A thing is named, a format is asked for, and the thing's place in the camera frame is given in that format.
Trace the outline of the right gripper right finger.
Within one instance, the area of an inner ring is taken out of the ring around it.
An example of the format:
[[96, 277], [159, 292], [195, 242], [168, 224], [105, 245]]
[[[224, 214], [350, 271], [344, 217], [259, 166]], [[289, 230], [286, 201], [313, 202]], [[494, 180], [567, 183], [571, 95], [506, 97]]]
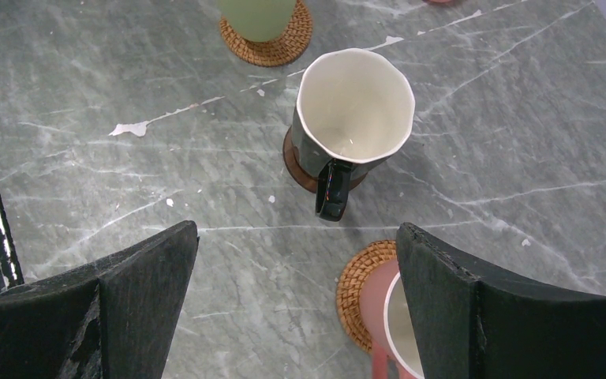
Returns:
[[398, 266], [427, 378], [606, 378], [606, 296], [521, 276], [412, 223]]

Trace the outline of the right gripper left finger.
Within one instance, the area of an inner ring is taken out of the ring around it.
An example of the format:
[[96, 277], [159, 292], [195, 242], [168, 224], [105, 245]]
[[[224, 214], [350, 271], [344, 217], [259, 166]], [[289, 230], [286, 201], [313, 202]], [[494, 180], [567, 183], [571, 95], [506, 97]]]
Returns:
[[198, 250], [182, 221], [0, 294], [0, 378], [160, 378]]

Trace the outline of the pink mug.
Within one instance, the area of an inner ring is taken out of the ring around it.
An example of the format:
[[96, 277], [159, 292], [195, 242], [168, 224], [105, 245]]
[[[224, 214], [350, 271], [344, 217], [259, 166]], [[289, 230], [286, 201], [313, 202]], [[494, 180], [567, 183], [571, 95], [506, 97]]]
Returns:
[[372, 341], [372, 377], [387, 378], [393, 361], [399, 378], [422, 378], [423, 367], [398, 261], [378, 265], [365, 281], [360, 315]]

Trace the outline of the woven coaster light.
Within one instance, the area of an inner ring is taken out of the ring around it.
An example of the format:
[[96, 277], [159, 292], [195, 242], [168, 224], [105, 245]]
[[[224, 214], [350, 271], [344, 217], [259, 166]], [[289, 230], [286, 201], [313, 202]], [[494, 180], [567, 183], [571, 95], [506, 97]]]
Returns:
[[374, 269], [395, 258], [395, 240], [371, 242], [349, 260], [337, 283], [335, 301], [340, 324], [348, 337], [369, 355], [372, 341], [361, 317], [360, 292]]

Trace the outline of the black mug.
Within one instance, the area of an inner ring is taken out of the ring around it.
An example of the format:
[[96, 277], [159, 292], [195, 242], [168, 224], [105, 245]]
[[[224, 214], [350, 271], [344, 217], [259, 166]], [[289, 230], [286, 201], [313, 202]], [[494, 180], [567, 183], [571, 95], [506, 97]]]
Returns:
[[[347, 48], [322, 54], [305, 69], [291, 126], [351, 159], [384, 162], [410, 138], [415, 105], [406, 76], [384, 56]], [[339, 221], [349, 193], [315, 194], [316, 215]]]

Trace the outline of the woven coaster tan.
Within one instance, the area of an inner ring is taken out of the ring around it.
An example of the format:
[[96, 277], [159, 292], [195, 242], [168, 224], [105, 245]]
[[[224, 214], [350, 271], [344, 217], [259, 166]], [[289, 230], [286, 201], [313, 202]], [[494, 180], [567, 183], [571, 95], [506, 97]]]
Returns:
[[263, 67], [282, 66], [293, 62], [308, 47], [312, 38], [313, 22], [308, 7], [297, 1], [294, 13], [284, 32], [267, 42], [252, 42], [239, 36], [223, 17], [219, 32], [226, 46], [240, 59]]

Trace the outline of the green mug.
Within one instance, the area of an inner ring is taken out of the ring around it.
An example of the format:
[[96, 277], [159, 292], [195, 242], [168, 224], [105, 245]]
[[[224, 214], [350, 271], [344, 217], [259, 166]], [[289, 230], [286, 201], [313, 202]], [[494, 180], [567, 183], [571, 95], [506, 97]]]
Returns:
[[279, 37], [290, 22], [296, 0], [218, 0], [221, 16], [241, 37], [267, 42]]

